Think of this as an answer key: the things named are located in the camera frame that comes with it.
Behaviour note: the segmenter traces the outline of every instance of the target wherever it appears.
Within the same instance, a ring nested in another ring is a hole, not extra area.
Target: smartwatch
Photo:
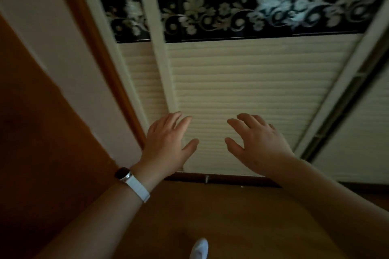
[[[145,203],[150,197],[150,193],[147,189],[135,178],[131,171],[122,167],[115,173],[115,177],[119,179],[120,182],[127,184]]]

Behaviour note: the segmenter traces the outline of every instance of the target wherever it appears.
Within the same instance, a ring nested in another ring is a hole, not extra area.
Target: person's right arm
[[[228,119],[244,148],[226,138],[228,150],[255,173],[298,199],[334,242],[352,258],[389,257],[389,213],[297,159],[283,135],[260,116]]]

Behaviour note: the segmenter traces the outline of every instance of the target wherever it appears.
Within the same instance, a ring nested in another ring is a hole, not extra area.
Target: dark baseboard
[[[219,175],[204,173],[176,172],[165,178],[168,181],[181,181],[186,183],[213,183],[213,184],[231,184],[239,186],[264,186],[280,188],[270,178],[260,176],[241,176],[241,175]],[[349,183],[339,182],[344,187],[356,193],[363,194],[389,194],[389,184],[370,184],[370,183]]]

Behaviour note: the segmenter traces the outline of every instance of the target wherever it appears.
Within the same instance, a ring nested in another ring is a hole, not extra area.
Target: watch face
[[[117,179],[123,179],[127,176],[127,174],[129,173],[129,169],[126,168],[126,167],[121,167],[118,171],[116,171],[115,173],[115,177]]]

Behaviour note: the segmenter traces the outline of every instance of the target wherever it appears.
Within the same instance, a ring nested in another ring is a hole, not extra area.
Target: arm
[[[191,117],[186,117],[176,127],[181,114],[168,114],[150,126],[142,157],[131,167],[134,176],[149,192],[181,168],[197,148],[199,141],[193,139],[181,149],[182,137],[191,122]],[[129,186],[117,182],[36,258],[111,258],[142,203]]]
[[[239,114],[237,118],[227,122],[242,137],[244,148],[225,139],[236,158],[298,199],[350,257],[388,256],[388,212],[297,159],[283,135],[260,116]]]

